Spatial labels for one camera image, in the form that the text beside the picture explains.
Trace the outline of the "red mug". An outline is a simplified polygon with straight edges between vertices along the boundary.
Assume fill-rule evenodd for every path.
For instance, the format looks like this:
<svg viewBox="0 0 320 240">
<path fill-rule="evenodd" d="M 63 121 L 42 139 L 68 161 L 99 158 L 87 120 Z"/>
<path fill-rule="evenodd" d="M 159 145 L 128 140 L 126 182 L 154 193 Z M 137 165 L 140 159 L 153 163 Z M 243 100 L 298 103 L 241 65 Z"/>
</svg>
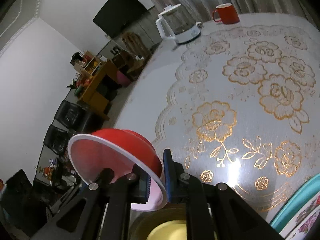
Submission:
<svg viewBox="0 0 320 240">
<path fill-rule="evenodd" d="M 212 13 L 213 20 L 216 23 L 235 24 L 240 22 L 238 13 L 231 3 L 217 5 Z"/>
</svg>

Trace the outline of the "wooden chair left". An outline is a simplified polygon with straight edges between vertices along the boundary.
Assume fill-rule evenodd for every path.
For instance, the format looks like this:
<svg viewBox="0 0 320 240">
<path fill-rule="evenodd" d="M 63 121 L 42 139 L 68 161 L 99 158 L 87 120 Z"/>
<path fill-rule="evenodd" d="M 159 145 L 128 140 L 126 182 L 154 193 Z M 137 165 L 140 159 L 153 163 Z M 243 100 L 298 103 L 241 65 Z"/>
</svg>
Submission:
<svg viewBox="0 0 320 240">
<path fill-rule="evenodd" d="M 151 51 L 145 46 L 140 36 L 135 33 L 125 33 L 122 37 L 122 41 L 134 57 L 133 66 L 129 68 L 127 74 L 136 81 L 150 59 Z"/>
</svg>

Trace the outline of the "white floral plate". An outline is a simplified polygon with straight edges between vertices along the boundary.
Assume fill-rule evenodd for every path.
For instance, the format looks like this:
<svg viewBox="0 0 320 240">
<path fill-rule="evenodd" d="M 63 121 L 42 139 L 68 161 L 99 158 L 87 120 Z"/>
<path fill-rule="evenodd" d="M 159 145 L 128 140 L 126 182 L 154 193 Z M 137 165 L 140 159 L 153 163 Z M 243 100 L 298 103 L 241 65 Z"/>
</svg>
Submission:
<svg viewBox="0 0 320 240">
<path fill-rule="evenodd" d="M 319 215 L 319 192 L 314 195 L 279 233 L 284 239 L 304 239 Z"/>
</svg>

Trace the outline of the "wooden shelf cabinet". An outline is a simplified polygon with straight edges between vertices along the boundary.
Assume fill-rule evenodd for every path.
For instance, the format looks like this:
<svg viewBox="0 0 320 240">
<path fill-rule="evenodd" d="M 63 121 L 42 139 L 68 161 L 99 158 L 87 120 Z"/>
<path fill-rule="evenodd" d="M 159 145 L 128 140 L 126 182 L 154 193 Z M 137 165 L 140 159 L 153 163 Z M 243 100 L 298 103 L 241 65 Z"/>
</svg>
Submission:
<svg viewBox="0 0 320 240">
<path fill-rule="evenodd" d="M 102 60 L 90 51 L 74 53 L 71 65 L 78 74 L 74 83 L 75 89 L 80 90 L 76 96 L 78 101 L 108 120 L 109 103 L 121 87 L 117 81 L 117 67 L 112 61 Z"/>
</svg>

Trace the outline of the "red bowl pink inside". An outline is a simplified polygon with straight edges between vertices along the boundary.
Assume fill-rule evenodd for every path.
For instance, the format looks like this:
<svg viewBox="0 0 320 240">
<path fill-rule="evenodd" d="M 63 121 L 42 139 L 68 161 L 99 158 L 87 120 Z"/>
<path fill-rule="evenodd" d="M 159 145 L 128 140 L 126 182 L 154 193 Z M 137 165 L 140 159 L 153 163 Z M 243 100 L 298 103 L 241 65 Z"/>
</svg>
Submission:
<svg viewBox="0 0 320 240">
<path fill-rule="evenodd" d="M 76 173 L 88 185 L 105 168 L 114 171 L 113 183 L 130 173 L 134 165 L 145 171 L 151 178 L 149 200 L 145 204 L 132 204 L 131 209 L 150 212 L 167 204 L 167 192 L 161 179 L 162 163 L 152 144 L 142 135 L 115 128 L 81 133 L 71 137 L 67 151 Z"/>
</svg>

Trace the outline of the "stainless steel bowl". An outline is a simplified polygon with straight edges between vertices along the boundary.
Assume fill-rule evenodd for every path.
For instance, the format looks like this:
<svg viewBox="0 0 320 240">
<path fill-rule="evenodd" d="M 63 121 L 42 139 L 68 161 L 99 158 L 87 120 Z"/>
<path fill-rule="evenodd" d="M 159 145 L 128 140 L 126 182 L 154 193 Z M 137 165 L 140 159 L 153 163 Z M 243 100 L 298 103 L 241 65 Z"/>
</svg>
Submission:
<svg viewBox="0 0 320 240">
<path fill-rule="evenodd" d="M 132 219 L 128 239 L 147 239 L 149 233 L 157 226 L 173 220 L 185 220 L 186 215 L 185 209 L 174 207 L 143 212 L 136 215 L 135 218 L 132 217 Z"/>
</svg>

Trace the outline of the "lace floral table mat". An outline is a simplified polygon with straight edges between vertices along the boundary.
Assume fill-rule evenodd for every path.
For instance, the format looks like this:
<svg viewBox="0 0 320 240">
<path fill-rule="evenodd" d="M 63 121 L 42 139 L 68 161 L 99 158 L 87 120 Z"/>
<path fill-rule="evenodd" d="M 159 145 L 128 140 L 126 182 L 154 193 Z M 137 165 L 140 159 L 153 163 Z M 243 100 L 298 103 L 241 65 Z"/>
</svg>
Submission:
<svg viewBox="0 0 320 240">
<path fill-rule="evenodd" d="M 299 27 L 220 30 L 187 45 L 156 123 L 158 154 L 256 211 L 319 172 L 319 38 Z"/>
</svg>

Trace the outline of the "teal plate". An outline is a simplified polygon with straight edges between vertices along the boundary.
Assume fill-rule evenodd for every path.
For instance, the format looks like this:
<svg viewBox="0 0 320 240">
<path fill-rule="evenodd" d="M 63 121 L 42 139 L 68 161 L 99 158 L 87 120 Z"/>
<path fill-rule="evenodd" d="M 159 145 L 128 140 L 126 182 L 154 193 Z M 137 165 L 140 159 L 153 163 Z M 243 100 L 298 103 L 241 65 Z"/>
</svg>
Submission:
<svg viewBox="0 0 320 240">
<path fill-rule="evenodd" d="M 270 225 L 277 233 L 280 233 L 294 215 L 319 192 L 319 176 L 320 174 L 313 176 L 300 187 L 271 221 Z"/>
</svg>

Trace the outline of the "white electric kettle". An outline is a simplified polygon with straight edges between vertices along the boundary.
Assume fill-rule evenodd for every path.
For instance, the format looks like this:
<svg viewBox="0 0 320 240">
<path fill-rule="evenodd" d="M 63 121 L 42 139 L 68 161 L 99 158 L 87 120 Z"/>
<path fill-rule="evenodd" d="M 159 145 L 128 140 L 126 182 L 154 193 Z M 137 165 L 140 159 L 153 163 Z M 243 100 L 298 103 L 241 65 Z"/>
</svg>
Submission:
<svg viewBox="0 0 320 240">
<path fill-rule="evenodd" d="M 182 4 L 168 5 L 155 22 L 160 37 L 176 44 L 185 44 L 201 35 L 197 22 Z"/>
</svg>

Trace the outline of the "black wall television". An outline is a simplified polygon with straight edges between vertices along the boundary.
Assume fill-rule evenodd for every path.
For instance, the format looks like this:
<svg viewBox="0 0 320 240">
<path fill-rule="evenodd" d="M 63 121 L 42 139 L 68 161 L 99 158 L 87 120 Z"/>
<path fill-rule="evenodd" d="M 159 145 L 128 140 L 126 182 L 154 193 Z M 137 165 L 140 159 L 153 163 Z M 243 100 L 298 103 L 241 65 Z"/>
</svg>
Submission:
<svg viewBox="0 0 320 240">
<path fill-rule="evenodd" d="M 110 38 L 115 38 L 147 11 L 139 0 L 107 0 L 93 22 Z"/>
</svg>

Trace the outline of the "yellow bowl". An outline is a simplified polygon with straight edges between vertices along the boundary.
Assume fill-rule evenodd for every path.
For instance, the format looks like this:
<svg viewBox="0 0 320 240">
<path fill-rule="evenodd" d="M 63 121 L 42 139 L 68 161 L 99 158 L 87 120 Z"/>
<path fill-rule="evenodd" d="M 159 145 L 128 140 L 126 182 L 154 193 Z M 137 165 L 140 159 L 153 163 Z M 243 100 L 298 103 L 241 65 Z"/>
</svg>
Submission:
<svg viewBox="0 0 320 240">
<path fill-rule="evenodd" d="M 187 224 L 185 220 L 172 220 L 155 227 L 147 236 L 147 240 L 187 240 Z"/>
</svg>

